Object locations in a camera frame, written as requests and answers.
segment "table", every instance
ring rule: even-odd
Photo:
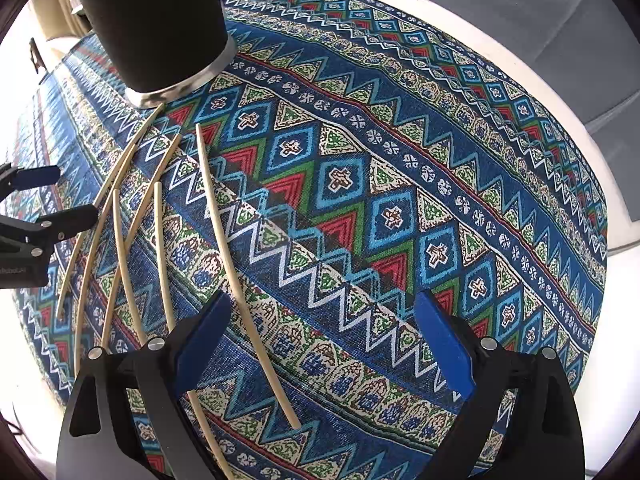
[[[606,208],[593,171],[542,104],[454,38],[382,2],[223,5],[238,55],[168,105],[121,197],[128,225],[182,132],[162,179],[177,318],[225,290],[193,136],[202,124],[247,302],[303,423],[286,424],[234,316],[200,385],[232,466],[270,480],[414,478],[462,403],[413,322],[424,288],[507,348],[554,346],[575,388],[602,302]],[[92,200],[149,113],[123,92],[98,38],[84,38],[41,85],[15,150],[17,163],[59,164],[63,177],[16,197],[9,213]],[[149,210],[129,268],[147,333],[163,334],[153,230]],[[116,263],[106,231],[84,348],[101,332]],[[62,401],[73,384],[70,320],[85,254],[62,322],[52,307],[71,249],[59,245],[49,287],[17,294]],[[111,349],[127,351],[136,337],[123,293],[116,314]],[[513,400],[505,397],[478,470],[494,459]],[[131,402],[163,468],[142,402],[134,393]]]

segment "black cylinder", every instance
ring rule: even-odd
[[[81,0],[128,88],[154,92],[204,69],[227,34],[220,0]]]

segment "metal ring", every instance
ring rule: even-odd
[[[99,346],[94,346],[86,354],[86,356],[91,360],[97,359],[101,355],[102,355],[102,348],[100,348]]]
[[[498,348],[498,343],[493,337],[483,337],[480,340],[480,346],[485,350],[495,350]]]
[[[174,85],[155,90],[153,92],[136,92],[127,87],[124,91],[124,97],[136,108],[155,108],[162,103],[179,99],[185,95],[200,88],[204,83],[211,81],[215,76],[222,72],[226,66],[231,63],[238,49],[234,38],[228,34],[226,37],[226,45],[218,57],[210,64],[200,70],[197,74],[188,77]]]
[[[556,358],[556,351],[553,348],[551,348],[550,346],[545,346],[542,349],[542,355],[544,357],[546,357],[547,359],[553,360],[553,359]]]
[[[146,346],[149,348],[149,350],[155,352],[156,350],[164,348],[164,339],[162,339],[161,337],[155,337],[151,341],[149,341]]]

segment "curved cane stick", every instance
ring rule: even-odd
[[[146,133],[146,131],[151,126],[151,124],[156,120],[156,117],[158,116],[158,114],[163,109],[164,109],[164,104],[161,104],[158,108],[156,108],[151,113],[151,115],[149,115],[149,117],[145,119],[145,122],[142,123],[142,126],[140,126],[140,128],[138,129],[138,131],[136,132],[136,135],[126,145],[123,152],[118,157],[118,160],[116,160],[116,163],[111,168],[109,174],[107,175],[107,178],[102,183],[102,186],[100,187],[100,191],[98,191],[98,194],[95,196],[94,206],[96,207],[100,206],[100,204],[102,203],[102,199],[105,197],[105,195],[109,190],[111,181],[113,181],[116,174],[120,171],[120,168],[124,163],[128,150],[132,146],[135,146],[138,143],[138,141]],[[56,304],[56,317],[58,319],[62,319],[63,317],[64,310],[62,307],[65,303],[65,296],[69,290],[69,285],[71,284],[71,275],[73,274],[74,267],[76,266],[76,260],[78,259],[78,255],[80,254],[80,248],[82,247],[82,242],[84,242],[84,238],[86,236],[87,236],[87,231],[82,231],[80,234],[78,234],[78,237],[76,238],[76,244],[74,245],[74,250],[71,253],[71,257],[69,258],[69,263],[66,266],[65,278],[62,281],[62,286],[60,287],[60,291],[58,293],[58,303]]]
[[[82,316],[84,315],[84,304],[86,303],[86,298],[89,294],[89,284],[91,282],[91,273],[94,270],[94,260],[95,255],[98,251],[98,244],[100,243],[100,236],[102,235],[102,230],[104,229],[104,224],[107,221],[107,217],[111,212],[111,205],[113,204],[113,190],[116,188],[120,188],[122,181],[124,180],[127,171],[129,171],[129,165],[131,163],[131,159],[133,159],[133,155],[136,153],[135,145],[129,148],[129,151],[126,153],[122,166],[118,171],[118,175],[116,176],[116,180],[113,183],[113,188],[109,192],[107,197],[107,201],[102,208],[102,212],[100,213],[100,218],[98,218],[98,223],[95,226],[94,230],[94,238],[91,240],[91,246],[89,248],[89,254],[86,258],[86,265],[84,266],[84,273],[82,274],[82,285],[80,287],[80,297],[78,299],[78,308],[76,309],[76,331],[74,333],[74,375],[78,376],[78,372],[80,370],[80,339],[82,337]]]
[[[122,286],[124,287],[124,295],[129,305],[129,313],[133,322],[133,328],[138,335],[138,341],[143,345],[146,343],[146,334],[142,328],[142,320],[136,306],[136,295],[133,293],[131,285],[131,276],[129,275],[129,266],[127,265],[127,251],[124,248],[124,240],[122,238],[122,215],[120,213],[120,190],[113,189],[113,234],[116,240],[116,251],[118,253],[118,266],[120,267],[120,276],[122,278]]]
[[[166,326],[171,332],[175,327],[174,305],[171,301],[171,295],[169,294],[169,275],[166,270],[166,255],[164,254],[164,233],[162,231],[162,182],[156,182],[154,186],[154,217],[156,219],[156,256],[158,257],[158,277],[160,278],[160,291],[162,293],[162,306],[164,307],[164,315],[166,316]],[[200,429],[204,435],[207,444],[211,448],[213,456],[216,458],[220,469],[225,474],[228,480],[234,480],[233,471],[229,463],[226,461],[224,453],[220,449],[220,446],[216,442],[216,437],[213,435],[211,428],[209,427],[209,421],[204,414],[198,393],[195,390],[187,392],[189,402],[193,409],[193,413],[198,420]]]
[[[258,361],[260,361],[260,365],[262,366],[262,370],[264,374],[267,376],[267,380],[271,385],[271,389],[278,399],[280,403],[280,407],[284,412],[289,424],[294,430],[300,429],[300,421],[298,420],[298,416],[296,412],[293,410],[291,403],[289,402],[289,398],[285,393],[282,384],[280,384],[280,379],[276,375],[276,371],[273,369],[273,364],[269,359],[269,355],[267,354],[267,350],[260,339],[260,334],[258,334],[258,330],[254,324],[254,318],[251,315],[251,311],[249,310],[249,306],[246,304],[244,300],[244,292],[242,291],[242,286],[240,285],[240,280],[238,280],[238,274],[236,273],[236,268],[234,267],[234,262],[231,259],[231,253],[229,252],[229,246],[226,243],[226,233],[225,229],[222,226],[222,220],[220,220],[220,213],[218,212],[218,204],[216,203],[216,197],[213,191],[213,183],[211,182],[211,174],[209,172],[209,157],[207,156],[207,151],[204,145],[204,139],[202,138],[202,130],[200,128],[200,124],[196,124],[196,138],[198,141],[198,157],[200,159],[200,173],[202,174],[202,179],[204,181],[204,189],[207,195],[207,206],[209,207],[209,215],[211,216],[211,224],[213,225],[213,231],[216,235],[216,242],[218,243],[218,251],[220,252],[220,257],[222,258],[222,263],[225,266],[226,276],[229,280],[229,285],[231,286],[231,291],[233,292],[234,297],[236,298],[236,304],[238,305],[238,310],[240,311],[240,316],[242,318],[242,324],[244,325],[244,329],[249,336],[249,340],[251,344],[254,346],[255,354],[258,357]]]
[[[127,234],[127,238],[124,242],[125,253],[129,253],[131,246],[133,245],[133,240],[136,238],[136,232],[140,224],[142,223],[142,219],[145,216],[146,208],[149,206],[149,202],[151,202],[151,197],[154,192],[154,184],[160,180],[162,173],[166,169],[169,164],[169,160],[174,155],[180,140],[182,139],[181,134],[177,134],[174,139],[171,141],[169,148],[166,150],[166,153],[160,160],[160,163],[156,167],[154,174],[151,177],[151,181],[149,182],[149,186],[146,188],[145,194],[140,201],[140,205],[136,210],[136,213],[133,217],[133,221],[131,222],[131,226],[129,227],[129,233]],[[111,323],[113,322],[113,311],[116,306],[116,298],[118,297],[118,290],[120,288],[120,266],[116,268],[116,273],[113,277],[113,283],[111,285],[111,292],[109,294],[109,301],[107,302],[107,310],[104,313],[104,325],[102,326],[102,339],[100,342],[100,346],[103,348],[109,347],[109,333],[111,331]]]

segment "gray wall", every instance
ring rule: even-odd
[[[564,99],[640,219],[640,44],[611,0],[431,0],[480,28]],[[499,59],[493,60],[498,65]]]

